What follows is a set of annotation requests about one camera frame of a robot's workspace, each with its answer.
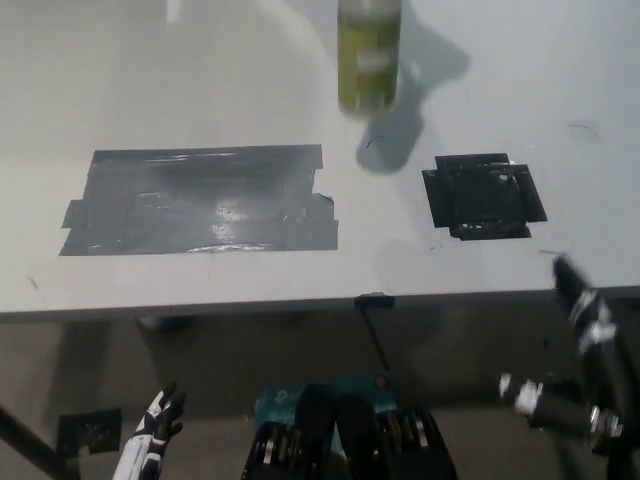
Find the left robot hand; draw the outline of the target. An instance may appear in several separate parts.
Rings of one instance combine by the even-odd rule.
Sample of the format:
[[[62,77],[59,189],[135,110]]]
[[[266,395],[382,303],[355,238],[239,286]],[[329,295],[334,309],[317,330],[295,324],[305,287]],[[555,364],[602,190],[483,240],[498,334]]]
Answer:
[[[166,385],[152,400],[127,440],[113,480],[159,479],[164,456],[171,439],[183,429],[186,393],[177,384]]]

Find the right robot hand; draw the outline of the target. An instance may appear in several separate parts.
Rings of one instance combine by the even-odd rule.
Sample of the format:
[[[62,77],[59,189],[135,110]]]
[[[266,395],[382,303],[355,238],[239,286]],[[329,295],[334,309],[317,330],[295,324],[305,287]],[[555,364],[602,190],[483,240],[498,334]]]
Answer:
[[[639,374],[622,328],[603,295],[568,256],[554,259],[553,275],[568,311],[582,400],[508,373],[500,377],[500,398],[534,426],[582,438],[598,455],[634,450],[639,444]]]

